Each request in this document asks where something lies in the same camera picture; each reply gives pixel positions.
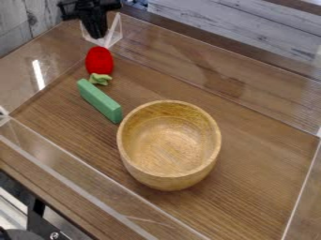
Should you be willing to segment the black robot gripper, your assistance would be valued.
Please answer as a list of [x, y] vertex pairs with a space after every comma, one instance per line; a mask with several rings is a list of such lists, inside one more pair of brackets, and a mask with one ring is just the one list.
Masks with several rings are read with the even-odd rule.
[[109, 30], [108, 12], [122, 7], [122, 0], [61, 0], [57, 6], [62, 19], [65, 21], [81, 19], [90, 36], [100, 39]]

